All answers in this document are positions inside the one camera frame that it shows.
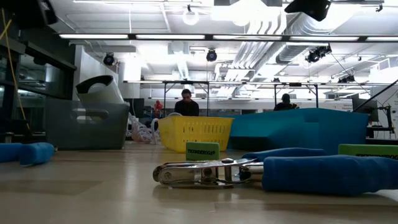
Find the gray plastic bin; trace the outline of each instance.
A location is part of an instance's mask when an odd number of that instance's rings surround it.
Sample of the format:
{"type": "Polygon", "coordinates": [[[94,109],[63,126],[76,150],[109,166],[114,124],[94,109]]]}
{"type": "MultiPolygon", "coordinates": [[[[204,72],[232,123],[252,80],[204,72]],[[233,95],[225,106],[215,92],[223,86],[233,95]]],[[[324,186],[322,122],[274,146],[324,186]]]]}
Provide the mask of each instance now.
{"type": "Polygon", "coordinates": [[[128,113],[124,104],[47,99],[47,141],[59,149],[121,149],[128,113]]]}

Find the person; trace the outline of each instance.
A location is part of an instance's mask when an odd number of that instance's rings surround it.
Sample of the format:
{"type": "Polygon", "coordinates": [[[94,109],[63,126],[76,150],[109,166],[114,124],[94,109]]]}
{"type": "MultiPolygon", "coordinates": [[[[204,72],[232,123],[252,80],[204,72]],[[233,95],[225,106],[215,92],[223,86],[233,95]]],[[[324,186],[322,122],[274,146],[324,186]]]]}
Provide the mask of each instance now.
{"type": "Polygon", "coordinates": [[[295,109],[296,107],[297,107],[296,104],[290,103],[290,95],[285,93],[282,95],[282,102],[278,103],[275,106],[274,111],[291,110],[291,109],[295,109]]]}
{"type": "Polygon", "coordinates": [[[182,116],[199,116],[199,105],[191,99],[191,91],[184,89],[181,95],[182,100],[176,102],[174,111],[182,116]]]}

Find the green block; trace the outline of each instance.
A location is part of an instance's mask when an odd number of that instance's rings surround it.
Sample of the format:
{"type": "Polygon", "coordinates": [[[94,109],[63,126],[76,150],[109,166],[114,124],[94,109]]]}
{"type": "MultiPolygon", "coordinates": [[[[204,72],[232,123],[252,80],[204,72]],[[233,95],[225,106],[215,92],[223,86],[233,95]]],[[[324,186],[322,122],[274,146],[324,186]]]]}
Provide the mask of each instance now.
{"type": "Polygon", "coordinates": [[[350,156],[378,156],[398,160],[398,146],[340,144],[338,154],[350,156]]]}
{"type": "Polygon", "coordinates": [[[218,142],[187,142],[187,160],[205,161],[220,159],[218,142]]]}

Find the yellow plastic basket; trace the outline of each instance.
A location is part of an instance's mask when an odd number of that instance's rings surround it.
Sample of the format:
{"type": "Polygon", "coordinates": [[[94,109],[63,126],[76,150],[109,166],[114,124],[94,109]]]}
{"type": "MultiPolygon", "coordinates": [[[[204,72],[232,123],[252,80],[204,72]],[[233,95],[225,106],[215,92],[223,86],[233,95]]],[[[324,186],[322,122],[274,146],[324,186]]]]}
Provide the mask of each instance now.
{"type": "Polygon", "coordinates": [[[166,148],[184,153],[187,142],[218,142],[225,151],[233,118],[168,116],[159,120],[160,139],[166,148]]]}

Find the blue foam padding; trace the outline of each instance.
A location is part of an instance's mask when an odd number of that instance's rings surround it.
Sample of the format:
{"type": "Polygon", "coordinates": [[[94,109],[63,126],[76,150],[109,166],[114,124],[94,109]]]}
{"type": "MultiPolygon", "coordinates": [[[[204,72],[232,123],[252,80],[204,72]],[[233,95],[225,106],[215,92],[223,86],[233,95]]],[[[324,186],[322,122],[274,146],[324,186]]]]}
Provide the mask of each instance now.
{"type": "Polygon", "coordinates": [[[243,159],[256,159],[262,162],[267,157],[304,157],[304,156],[325,156],[323,149],[304,149],[304,148],[287,148],[273,149],[263,152],[250,152],[243,155],[243,159]]]}
{"type": "Polygon", "coordinates": [[[22,145],[19,151],[19,163],[23,166],[43,164],[51,160],[54,146],[46,142],[22,145]]]}
{"type": "MultiPolygon", "coordinates": [[[[365,144],[368,115],[326,109],[271,111],[232,116],[230,138],[267,138],[263,150],[285,147],[324,149],[338,153],[339,144],[365,144]]],[[[250,150],[250,145],[229,144],[232,149],[250,150]]]]}
{"type": "Polygon", "coordinates": [[[18,154],[21,147],[21,143],[1,143],[0,162],[18,161],[18,154]]]}
{"type": "Polygon", "coordinates": [[[267,157],[264,159],[262,188],[344,196],[398,189],[398,161],[346,155],[267,157]]]}

